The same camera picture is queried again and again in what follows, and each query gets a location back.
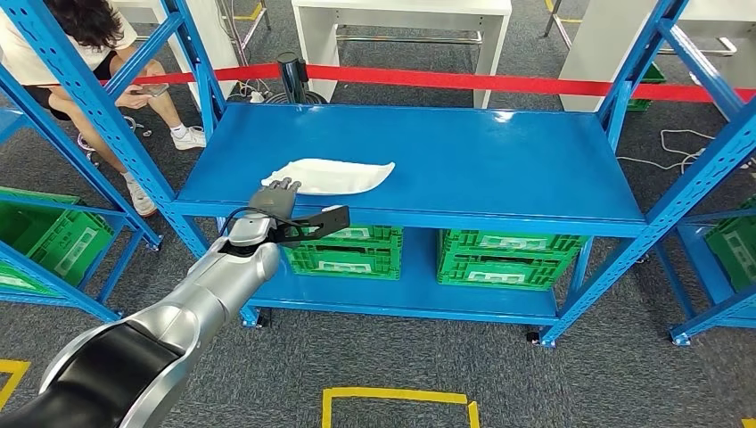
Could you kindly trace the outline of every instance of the red barrier tape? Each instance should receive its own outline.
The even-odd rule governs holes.
[[[519,76],[480,76],[476,74],[438,73],[415,70],[386,70],[365,67],[335,67],[331,65],[308,65],[310,78],[339,80],[350,83],[373,83],[381,85],[441,87],[447,89],[490,89],[496,92],[519,92],[547,95],[606,95],[610,83],[558,78],[531,78]],[[277,64],[255,64],[244,67],[215,70],[218,80],[246,80],[250,78],[277,78]],[[192,73],[176,73],[165,76],[138,78],[137,84],[189,83],[194,82]],[[744,100],[756,95],[756,89],[736,89]],[[657,101],[682,101],[710,103],[711,97],[700,86],[641,84],[632,96]]]

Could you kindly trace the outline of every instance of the white cloth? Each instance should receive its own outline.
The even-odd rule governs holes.
[[[116,49],[123,49],[136,41],[136,31],[117,9],[113,9],[120,20],[120,30],[123,32],[123,38],[116,44]],[[97,49],[82,46],[72,37],[69,37],[69,40],[90,70],[96,69],[111,51],[107,47]],[[29,46],[24,36],[2,9],[0,9],[0,49],[3,52],[3,66],[22,85],[56,85],[58,83],[53,73]]]
[[[339,160],[300,159],[273,171],[261,183],[269,185],[288,177],[302,184],[297,191],[300,194],[354,194],[375,189],[393,170],[394,162],[367,165]]]

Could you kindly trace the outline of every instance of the silver robot arm segment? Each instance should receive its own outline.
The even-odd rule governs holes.
[[[260,189],[249,207],[232,213],[248,211],[228,237],[219,237],[168,296],[66,345],[45,371],[39,396],[0,416],[0,428],[160,425],[218,330],[275,274],[277,243],[349,225],[346,207],[291,220],[297,187],[285,179]]]

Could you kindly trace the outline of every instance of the white desk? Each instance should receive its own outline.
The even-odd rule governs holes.
[[[302,57],[306,62],[339,65],[338,25],[410,29],[480,31],[481,52],[476,74],[496,74],[510,0],[292,0]],[[309,81],[310,90],[331,100],[335,81]],[[474,106],[486,108],[491,91],[474,91]]]
[[[160,0],[111,0],[126,19],[131,23],[161,23],[166,19],[165,9]],[[194,24],[200,32],[202,44],[210,58],[213,69],[237,67],[236,53],[231,46],[231,41],[220,24],[218,17],[218,5],[214,0],[187,0],[189,10],[194,18]],[[181,49],[176,36],[168,39],[168,45],[176,57],[178,67],[183,72],[191,71],[189,61]],[[228,97],[234,89],[236,82],[220,82],[220,89],[224,97]],[[200,96],[197,85],[189,84],[197,108],[200,107]]]
[[[655,0],[593,0],[559,78],[613,80]],[[690,0],[678,25],[691,37],[747,38],[720,70],[730,85],[756,87],[756,1]],[[595,111],[603,97],[562,95],[566,111]]]

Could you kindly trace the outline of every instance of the gray carpet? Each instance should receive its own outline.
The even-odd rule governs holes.
[[[580,16],[584,4],[566,2],[563,15]],[[288,2],[269,1],[269,6],[274,29],[259,29],[249,49],[252,62],[271,61],[282,51],[299,49]],[[558,75],[566,50],[556,33],[540,38],[545,22],[543,3],[514,0],[499,73]],[[352,27],[345,31],[429,33]],[[470,46],[341,46],[344,64],[422,70],[472,71],[475,54]],[[160,59],[170,70],[176,69],[167,52],[161,52]],[[675,58],[660,58],[658,63],[670,80],[687,81]],[[276,82],[270,84],[280,88]],[[174,86],[170,93],[186,124],[199,124],[188,91]],[[467,106],[472,94],[341,84],[333,100]],[[490,106],[561,108],[555,96],[508,94],[494,94]],[[198,153],[173,150],[167,130],[150,112],[133,115],[153,131],[152,136],[143,138],[147,150],[170,183],[181,185]],[[710,105],[654,103],[648,113],[628,116],[619,153],[674,163],[678,159],[659,146],[661,129],[694,128],[713,134],[723,123]],[[74,134],[69,124],[63,126]],[[670,139],[671,146],[689,152],[704,143],[690,136]],[[675,170],[634,163],[623,163],[623,168],[644,210],[678,176]],[[103,203],[48,143],[30,131],[22,131],[0,146],[0,170],[0,185],[79,194],[91,205]],[[103,172],[125,192],[122,180],[112,170],[103,168]],[[535,169],[533,174],[548,171]],[[751,193],[752,178],[739,171],[696,209],[732,208]],[[159,299],[193,263],[164,220],[155,217],[149,222],[166,238],[162,251],[141,249],[135,255],[113,293],[111,304],[127,313]],[[201,226],[212,232],[211,222],[202,221]],[[119,246],[125,241],[124,236]],[[598,241],[591,269],[614,244],[610,239]],[[694,275],[676,243],[669,247],[700,303]],[[103,280],[109,263],[112,261],[105,263],[94,284]],[[563,288],[564,282],[565,278],[559,286]],[[717,329],[696,337],[693,347],[680,349],[670,344],[666,330],[681,319],[654,259],[634,266],[622,277],[555,350],[526,343],[525,326],[276,310],[271,328],[249,330],[237,323],[223,330],[163,426],[316,427],[320,425],[323,388],[344,385],[462,392],[479,403],[484,427],[741,426],[740,418],[756,416],[756,385],[752,381],[756,336],[747,330]],[[17,408],[33,397],[46,362],[67,341],[96,324],[74,309],[0,303],[0,358],[32,362],[6,409]],[[455,405],[370,399],[337,399],[333,403],[337,427],[460,427],[467,426],[465,418],[464,408]]]

